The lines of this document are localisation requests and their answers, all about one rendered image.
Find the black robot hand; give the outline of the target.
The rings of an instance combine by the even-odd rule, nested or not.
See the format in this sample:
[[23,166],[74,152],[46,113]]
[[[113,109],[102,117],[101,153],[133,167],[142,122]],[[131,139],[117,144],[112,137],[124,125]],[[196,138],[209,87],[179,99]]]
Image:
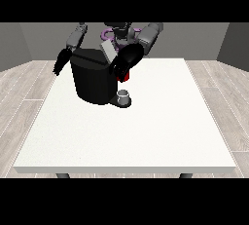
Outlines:
[[121,82],[125,80],[127,72],[144,56],[144,48],[140,44],[129,44],[119,50],[109,66],[109,73],[114,73]]
[[53,73],[58,76],[64,65],[69,61],[72,56],[72,51],[68,48],[63,49],[57,56],[57,60],[53,67]]

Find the pale grey machine lid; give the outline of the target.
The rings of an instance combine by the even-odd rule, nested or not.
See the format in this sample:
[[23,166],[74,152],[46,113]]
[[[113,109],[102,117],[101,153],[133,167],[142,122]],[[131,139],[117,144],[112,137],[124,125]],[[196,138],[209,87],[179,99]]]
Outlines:
[[100,44],[100,49],[105,55],[108,63],[111,63],[117,55],[115,48],[110,40],[106,40]]

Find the black coffee machine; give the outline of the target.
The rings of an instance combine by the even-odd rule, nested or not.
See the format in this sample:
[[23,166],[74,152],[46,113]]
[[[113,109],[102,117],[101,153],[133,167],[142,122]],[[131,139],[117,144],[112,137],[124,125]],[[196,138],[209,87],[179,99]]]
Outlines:
[[109,63],[101,50],[75,50],[70,57],[72,74],[79,98],[91,104],[105,105],[111,103],[120,108],[131,105],[118,103],[118,80],[114,73],[109,73]]

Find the small grey cup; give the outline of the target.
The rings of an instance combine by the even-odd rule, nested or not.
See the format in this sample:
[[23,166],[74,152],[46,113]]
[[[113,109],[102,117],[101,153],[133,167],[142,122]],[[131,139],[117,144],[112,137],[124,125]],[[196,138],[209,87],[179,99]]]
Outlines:
[[129,93],[127,90],[119,90],[117,92],[118,103],[120,105],[126,105],[129,102]]

